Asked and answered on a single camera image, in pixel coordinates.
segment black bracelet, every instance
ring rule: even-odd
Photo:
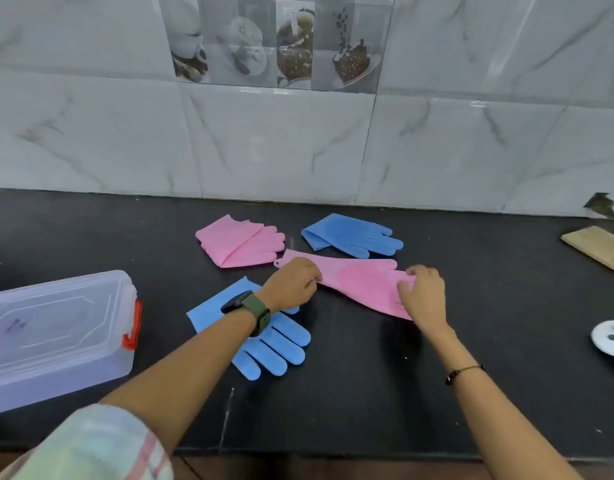
[[[459,371],[453,371],[445,378],[445,384],[447,384],[447,386],[452,385],[452,382],[454,382],[454,379],[458,377],[458,374],[460,374],[462,371],[469,371],[470,369],[482,369],[483,371],[487,372],[487,369],[485,369],[485,366],[482,364],[472,365],[471,367],[465,367],[464,369],[460,369]]]

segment black watch face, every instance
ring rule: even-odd
[[[225,315],[233,310],[238,310],[242,306],[242,300],[247,298],[253,291],[245,291],[244,293],[240,293],[239,295],[231,298],[227,303],[220,307],[220,311]]]

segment transparent plastic container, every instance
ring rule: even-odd
[[[0,412],[127,375],[140,311],[124,271],[0,292]]]

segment striped shirt sleeve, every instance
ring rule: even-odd
[[[172,480],[171,462],[142,421],[115,406],[93,404],[71,414],[0,480]]]

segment blue silicone glove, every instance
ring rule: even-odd
[[[249,281],[247,277],[242,278],[187,312],[187,316],[196,332],[201,332],[223,316],[220,307],[231,298],[245,291],[259,289],[260,286]],[[284,310],[284,313],[288,314],[296,312],[298,306]],[[282,376],[287,371],[285,361],[294,365],[300,365],[304,361],[305,353],[300,347],[309,344],[311,335],[284,313],[273,314],[269,326],[257,337],[248,338],[231,360],[231,363],[250,381],[260,377],[260,367],[255,360],[275,376]]]
[[[402,249],[402,241],[390,235],[391,229],[387,227],[340,214],[330,214],[302,230],[302,236],[314,251],[331,245],[361,259],[368,258],[369,251],[393,256]]]

